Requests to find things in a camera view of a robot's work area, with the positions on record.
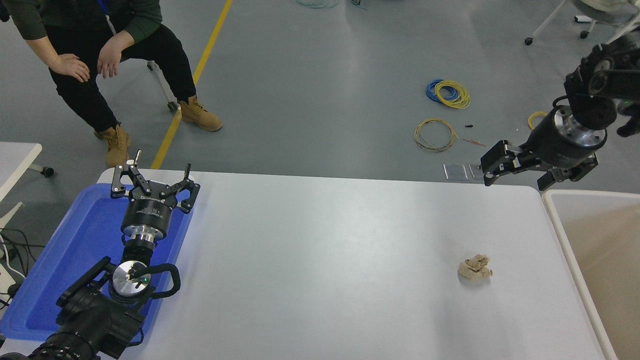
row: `hand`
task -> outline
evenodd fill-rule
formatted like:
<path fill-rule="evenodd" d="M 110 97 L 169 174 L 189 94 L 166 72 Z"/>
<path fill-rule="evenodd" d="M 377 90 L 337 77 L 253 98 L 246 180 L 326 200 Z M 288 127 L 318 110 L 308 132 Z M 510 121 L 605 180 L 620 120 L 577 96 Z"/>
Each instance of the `hand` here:
<path fill-rule="evenodd" d="M 98 74 L 102 74 L 104 79 L 107 78 L 107 73 L 110 78 L 118 75 L 118 66 L 122 59 L 122 48 L 112 40 L 113 38 L 104 44 L 98 55 Z"/>
<path fill-rule="evenodd" d="M 89 81 L 89 68 L 76 55 L 58 55 L 49 67 L 58 74 L 73 76 L 81 83 Z"/>

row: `yellow cable coil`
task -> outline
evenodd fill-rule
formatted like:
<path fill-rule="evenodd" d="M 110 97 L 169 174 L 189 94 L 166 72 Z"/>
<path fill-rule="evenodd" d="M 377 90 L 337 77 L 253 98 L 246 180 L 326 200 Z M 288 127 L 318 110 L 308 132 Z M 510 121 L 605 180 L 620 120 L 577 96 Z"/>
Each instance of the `yellow cable coil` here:
<path fill-rule="evenodd" d="M 422 127 L 432 122 L 441 122 L 449 128 L 449 132 L 451 133 L 451 138 L 449 139 L 449 143 L 447 145 L 441 146 L 441 147 L 432 147 L 422 137 L 422 134 L 421 134 Z M 413 133 L 413 139 L 415 140 L 416 144 L 418 144 L 420 147 L 422 147 L 425 150 L 431 150 L 436 152 L 446 151 L 453 145 L 453 143 L 456 141 L 457 138 L 458 138 L 458 135 L 456 134 L 456 131 L 453 129 L 450 123 L 442 119 L 426 119 L 425 121 L 421 122 L 420 125 L 418 125 L 418 127 L 415 128 L 415 132 Z"/>
<path fill-rule="evenodd" d="M 442 96 L 442 94 L 440 94 L 441 89 L 445 86 L 449 86 L 456 89 L 458 91 L 458 98 L 452 101 L 446 100 Z M 466 109 L 469 106 L 469 103 L 471 102 L 471 97 L 469 96 L 469 92 L 467 91 L 467 89 L 464 86 L 462 86 L 461 83 L 458 83 L 453 80 L 444 80 L 439 82 L 434 88 L 434 93 L 436 94 L 436 96 L 438 97 L 441 103 L 454 109 Z"/>
<path fill-rule="evenodd" d="M 529 129 L 534 129 L 533 126 L 533 119 L 535 119 L 536 117 L 545 117 L 547 116 L 547 113 L 545 113 L 544 111 L 536 111 L 533 114 L 531 114 L 531 116 L 529 117 L 529 120 L 527 121 L 527 123 L 529 124 Z"/>

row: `tan boot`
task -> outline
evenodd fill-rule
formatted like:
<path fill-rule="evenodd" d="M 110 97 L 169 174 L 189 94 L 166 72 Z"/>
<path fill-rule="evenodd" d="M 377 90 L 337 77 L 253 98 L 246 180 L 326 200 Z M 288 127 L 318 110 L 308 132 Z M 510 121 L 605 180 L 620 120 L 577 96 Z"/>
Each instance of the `tan boot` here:
<path fill-rule="evenodd" d="M 110 127 L 106 131 L 100 133 L 107 140 L 107 167 L 115 167 L 123 165 L 129 159 L 127 149 L 131 145 L 131 137 L 120 125 L 115 129 Z"/>
<path fill-rule="evenodd" d="M 218 131 L 222 127 L 222 121 L 200 105 L 197 95 L 189 98 L 189 104 L 181 101 L 180 110 L 184 121 L 195 122 L 206 131 Z"/>

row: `yellow floor line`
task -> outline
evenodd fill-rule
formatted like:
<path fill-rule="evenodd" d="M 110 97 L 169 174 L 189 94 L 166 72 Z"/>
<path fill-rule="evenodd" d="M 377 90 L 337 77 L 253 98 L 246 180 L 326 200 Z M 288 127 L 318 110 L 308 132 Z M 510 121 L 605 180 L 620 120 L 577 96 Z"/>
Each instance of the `yellow floor line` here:
<path fill-rule="evenodd" d="M 207 63 L 209 59 L 209 55 L 211 54 L 211 50 L 213 50 L 213 45 L 216 43 L 216 39 L 218 38 L 218 34 L 220 34 L 220 29 L 222 25 L 225 23 L 225 18 L 227 17 L 227 13 L 229 12 L 229 7 L 231 7 L 231 3 L 233 0 L 227 0 L 225 3 L 225 7 L 222 9 L 220 13 L 220 17 L 218 17 L 218 22 L 216 23 L 216 27 L 213 28 L 213 32 L 211 33 L 211 37 L 207 43 L 207 46 L 204 48 L 204 52 L 200 57 L 200 61 L 198 62 L 198 66 L 196 66 L 196 70 L 193 73 L 193 82 L 194 84 L 198 84 L 198 80 L 200 80 L 200 75 L 204 70 L 204 65 Z M 151 164 L 151 168 L 159 169 L 162 166 L 162 162 L 164 161 L 164 157 L 166 156 L 167 151 L 169 151 L 169 147 L 171 146 L 171 142 L 173 141 L 173 137 L 175 136 L 176 130 L 178 130 L 178 126 L 180 125 L 180 121 L 182 120 L 182 115 L 180 110 L 175 112 L 173 116 L 173 120 L 171 121 L 171 125 L 169 125 L 169 129 L 166 131 L 162 144 L 160 145 L 160 149 L 156 154 L 156 158 L 154 162 Z"/>

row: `beige crumpled tissue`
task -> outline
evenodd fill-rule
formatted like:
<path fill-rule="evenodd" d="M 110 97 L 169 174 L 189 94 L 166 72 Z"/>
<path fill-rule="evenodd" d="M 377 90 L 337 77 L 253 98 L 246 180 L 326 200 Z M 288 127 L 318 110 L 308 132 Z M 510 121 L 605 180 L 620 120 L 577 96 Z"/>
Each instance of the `beige crumpled tissue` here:
<path fill-rule="evenodd" d="M 479 281 L 493 275 L 493 270 L 487 268 L 491 259 L 487 255 L 476 255 L 472 259 L 466 259 L 460 263 L 458 273 L 471 281 Z"/>

